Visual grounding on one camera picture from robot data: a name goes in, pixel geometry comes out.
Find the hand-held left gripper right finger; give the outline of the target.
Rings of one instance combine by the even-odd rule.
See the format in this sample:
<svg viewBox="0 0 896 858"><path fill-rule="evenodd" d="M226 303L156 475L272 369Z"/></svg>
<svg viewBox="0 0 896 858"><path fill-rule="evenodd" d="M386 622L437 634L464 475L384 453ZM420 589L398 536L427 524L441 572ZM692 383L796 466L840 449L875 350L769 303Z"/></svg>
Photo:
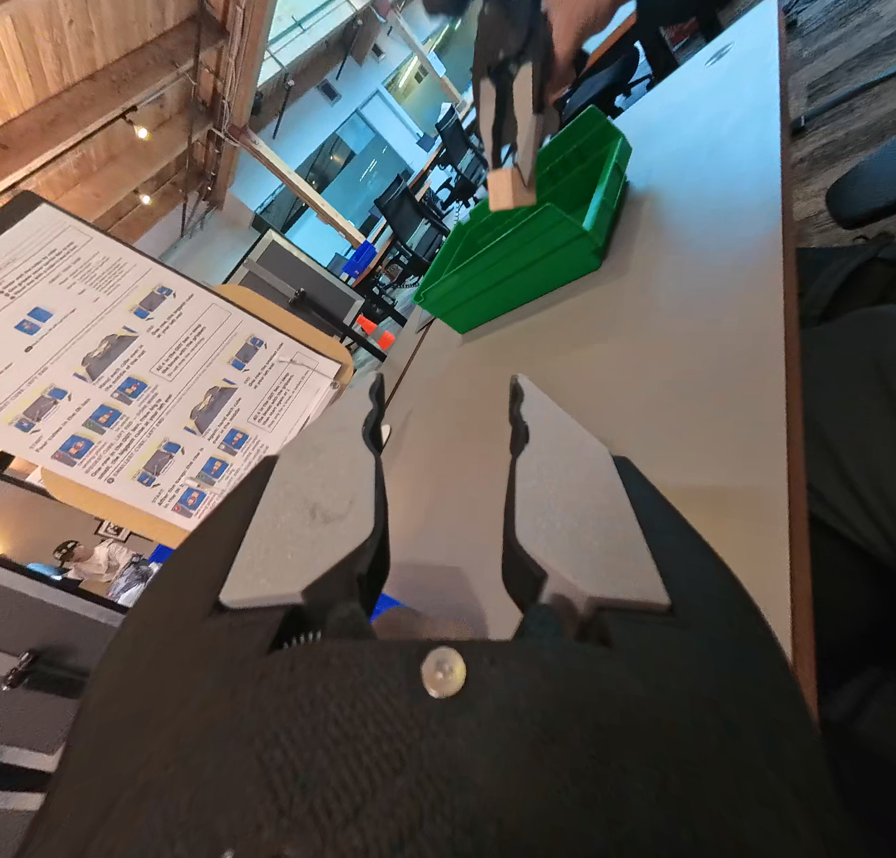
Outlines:
<svg viewBox="0 0 896 858"><path fill-rule="evenodd" d="M609 449L521 375L511 376L501 575L516 608L671 609Z"/></svg>

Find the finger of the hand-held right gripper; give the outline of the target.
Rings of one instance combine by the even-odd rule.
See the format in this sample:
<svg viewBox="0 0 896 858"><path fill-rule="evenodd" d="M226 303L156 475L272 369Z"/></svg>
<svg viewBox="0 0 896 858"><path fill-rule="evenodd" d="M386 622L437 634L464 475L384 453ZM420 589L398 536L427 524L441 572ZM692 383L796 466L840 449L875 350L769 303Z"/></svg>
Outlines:
<svg viewBox="0 0 896 858"><path fill-rule="evenodd" d="M489 170L501 168L502 114L503 100L498 87L489 76L485 76L479 82L477 121Z"/></svg>
<svg viewBox="0 0 896 858"><path fill-rule="evenodd" d="M533 65L524 63L512 82L512 110L516 123L514 167L523 199L536 198L536 160L543 136L543 115L535 110Z"/></svg>

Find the orange traffic cone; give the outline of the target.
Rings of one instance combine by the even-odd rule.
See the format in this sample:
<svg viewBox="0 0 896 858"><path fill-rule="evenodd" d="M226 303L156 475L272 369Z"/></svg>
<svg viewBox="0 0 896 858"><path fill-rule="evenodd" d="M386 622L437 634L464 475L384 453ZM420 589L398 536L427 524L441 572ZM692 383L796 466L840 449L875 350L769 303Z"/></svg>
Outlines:
<svg viewBox="0 0 896 858"><path fill-rule="evenodd" d="M362 332L368 341L372 341L377 348L387 353L396 340L396 335L389 330L384 324L377 324L360 314L355 320L355 328Z"/></svg>

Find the grey desk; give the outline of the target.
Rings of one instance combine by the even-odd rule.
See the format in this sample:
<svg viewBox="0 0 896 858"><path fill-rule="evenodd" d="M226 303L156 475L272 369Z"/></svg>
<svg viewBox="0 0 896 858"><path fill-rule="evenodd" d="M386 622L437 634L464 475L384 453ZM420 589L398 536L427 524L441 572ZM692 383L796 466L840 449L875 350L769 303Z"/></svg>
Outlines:
<svg viewBox="0 0 896 858"><path fill-rule="evenodd" d="M416 309L382 367L385 593L506 637L510 377L643 474L735 573L816 711L785 33L763 0L617 126L600 269L459 335Z"/></svg>

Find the grey framed panel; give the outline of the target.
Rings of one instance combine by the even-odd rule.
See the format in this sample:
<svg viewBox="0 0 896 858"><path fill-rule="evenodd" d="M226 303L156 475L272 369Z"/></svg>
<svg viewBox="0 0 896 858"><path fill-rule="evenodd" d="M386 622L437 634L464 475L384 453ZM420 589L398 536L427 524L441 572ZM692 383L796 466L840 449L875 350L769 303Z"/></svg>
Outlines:
<svg viewBox="0 0 896 858"><path fill-rule="evenodd" d="M304 291L329 314L345 324L361 314L364 298L330 270L297 248L275 229L259 237L228 280L261 294L283 309Z"/></svg>
<svg viewBox="0 0 896 858"><path fill-rule="evenodd" d="M45 788L127 608L1 560L2 789Z"/></svg>

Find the large wooden cube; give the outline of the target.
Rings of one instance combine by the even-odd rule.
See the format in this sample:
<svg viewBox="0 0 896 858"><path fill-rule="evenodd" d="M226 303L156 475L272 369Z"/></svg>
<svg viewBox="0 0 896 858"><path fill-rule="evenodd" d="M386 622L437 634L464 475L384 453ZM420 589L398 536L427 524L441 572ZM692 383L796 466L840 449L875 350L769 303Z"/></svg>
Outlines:
<svg viewBox="0 0 896 858"><path fill-rule="evenodd" d="M489 211L499 213L536 206L534 182L524 182L516 165L490 170L487 175Z"/></svg>

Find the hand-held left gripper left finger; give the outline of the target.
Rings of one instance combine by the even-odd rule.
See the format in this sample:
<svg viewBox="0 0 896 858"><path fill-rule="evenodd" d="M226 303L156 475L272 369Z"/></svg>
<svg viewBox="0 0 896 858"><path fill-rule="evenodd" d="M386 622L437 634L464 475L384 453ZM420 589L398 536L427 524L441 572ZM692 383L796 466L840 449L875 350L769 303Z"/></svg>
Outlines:
<svg viewBox="0 0 896 858"><path fill-rule="evenodd" d="M219 593L230 610L299 606L371 617L390 570L385 381L358 377L276 457Z"/></svg>

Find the green plastic bin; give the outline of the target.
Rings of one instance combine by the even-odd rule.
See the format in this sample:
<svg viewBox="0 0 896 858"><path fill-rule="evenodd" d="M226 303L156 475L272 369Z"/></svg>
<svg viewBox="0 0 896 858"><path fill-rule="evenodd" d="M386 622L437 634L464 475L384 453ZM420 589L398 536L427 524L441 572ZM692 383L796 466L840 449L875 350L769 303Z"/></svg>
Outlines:
<svg viewBox="0 0 896 858"><path fill-rule="evenodd" d="M537 204L478 203L451 231L414 302L465 334L598 270L627 188L632 148L589 106L540 150Z"/></svg>

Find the black office chair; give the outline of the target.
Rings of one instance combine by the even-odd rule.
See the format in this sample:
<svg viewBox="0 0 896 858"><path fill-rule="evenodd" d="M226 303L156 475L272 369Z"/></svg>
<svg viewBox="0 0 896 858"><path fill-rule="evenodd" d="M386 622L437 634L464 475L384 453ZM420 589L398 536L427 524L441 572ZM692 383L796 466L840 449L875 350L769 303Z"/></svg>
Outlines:
<svg viewBox="0 0 896 858"><path fill-rule="evenodd" d="M421 279L449 236L449 228L417 199L405 173L395 176L374 200L374 207L392 231L392 247L401 267L395 283L404 286L410 279Z"/></svg>
<svg viewBox="0 0 896 858"><path fill-rule="evenodd" d="M581 73L581 79L567 90L559 105L560 123L570 124L589 107L597 108L613 120L620 109L616 101L631 94L631 83L640 63L640 52L633 44L622 49L611 49Z"/></svg>
<svg viewBox="0 0 896 858"><path fill-rule="evenodd" d="M476 195L487 181L484 154L465 131L454 105L447 104L435 123L435 129L441 141L436 160L439 165L447 162L455 174L447 202L470 207L476 203Z"/></svg>

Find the person's right hand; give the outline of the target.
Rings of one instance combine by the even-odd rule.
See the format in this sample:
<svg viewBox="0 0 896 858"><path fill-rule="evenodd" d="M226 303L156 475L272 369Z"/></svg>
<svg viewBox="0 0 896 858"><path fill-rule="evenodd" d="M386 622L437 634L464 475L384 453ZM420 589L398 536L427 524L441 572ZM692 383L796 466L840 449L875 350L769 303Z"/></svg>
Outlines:
<svg viewBox="0 0 896 858"><path fill-rule="evenodd" d="M547 87L557 99L575 79L574 60L586 40L610 24L620 6L631 0L542 0L551 27L553 63Z"/></svg>

